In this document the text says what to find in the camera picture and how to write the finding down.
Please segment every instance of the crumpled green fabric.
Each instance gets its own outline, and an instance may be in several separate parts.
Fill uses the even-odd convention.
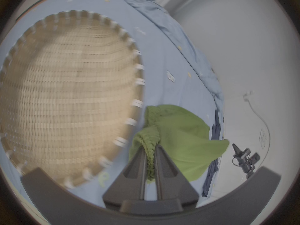
[[[160,144],[188,181],[197,180],[221,156],[228,140],[209,140],[209,126],[195,114],[175,105],[148,106],[145,126],[135,134],[131,159],[143,146],[148,160],[148,180],[154,180],[154,151]]]

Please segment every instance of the green cloth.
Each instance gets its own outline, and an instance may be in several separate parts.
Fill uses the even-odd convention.
[[[198,179],[209,164],[221,156],[228,140],[209,140],[209,126],[175,105],[148,106],[145,126],[133,138],[129,151],[131,159],[143,146],[148,159],[148,180],[154,180],[154,150],[160,144],[188,181]]]

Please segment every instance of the wicker basket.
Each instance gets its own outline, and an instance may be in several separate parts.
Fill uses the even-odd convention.
[[[1,142],[23,175],[41,167],[73,188],[126,146],[143,105],[143,65],[118,23],[50,15],[15,43],[0,72]]]

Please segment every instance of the bamboo basket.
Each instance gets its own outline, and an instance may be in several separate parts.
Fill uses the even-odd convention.
[[[30,27],[0,71],[0,134],[21,175],[42,168],[73,188],[112,164],[143,106],[143,65],[117,22],[88,11]]]

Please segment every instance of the white wall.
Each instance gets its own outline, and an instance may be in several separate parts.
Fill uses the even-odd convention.
[[[243,93],[267,122],[271,145],[264,166],[281,174],[274,196],[253,224],[261,223],[281,201],[300,167],[300,42],[275,0],[191,0],[174,18],[204,52],[225,95],[225,138],[264,157],[259,131],[266,130],[244,102]],[[231,164],[229,147],[210,201],[245,178]]]

